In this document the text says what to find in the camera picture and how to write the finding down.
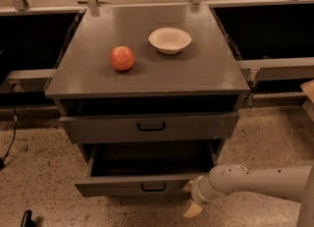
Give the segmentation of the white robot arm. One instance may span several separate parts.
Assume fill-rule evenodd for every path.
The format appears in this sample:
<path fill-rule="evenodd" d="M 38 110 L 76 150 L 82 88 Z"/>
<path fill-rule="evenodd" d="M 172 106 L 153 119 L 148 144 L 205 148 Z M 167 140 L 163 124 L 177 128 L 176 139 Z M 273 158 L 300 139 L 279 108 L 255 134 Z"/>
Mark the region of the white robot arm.
<path fill-rule="evenodd" d="M 300 202 L 296 227 L 314 227 L 314 166 L 248 170 L 243 165 L 217 165 L 183 187 L 190 193 L 184 218 L 198 215 L 205 204 L 237 192 Z"/>

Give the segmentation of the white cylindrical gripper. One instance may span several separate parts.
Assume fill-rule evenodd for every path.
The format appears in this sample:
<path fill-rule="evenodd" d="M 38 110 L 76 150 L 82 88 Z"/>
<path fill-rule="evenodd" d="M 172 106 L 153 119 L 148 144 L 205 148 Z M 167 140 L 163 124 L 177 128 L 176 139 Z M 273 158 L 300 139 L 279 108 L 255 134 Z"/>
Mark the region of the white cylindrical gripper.
<path fill-rule="evenodd" d="M 186 205 L 183 217 L 190 219 L 197 216 L 203 207 L 200 204 L 208 204 L 218 199 L 219 194 L 213 189 L 207 176 L 199 176 L 192 181 L 188 181 L 183 186 L 183 191 L 191 194 L 191 198 Z"/>

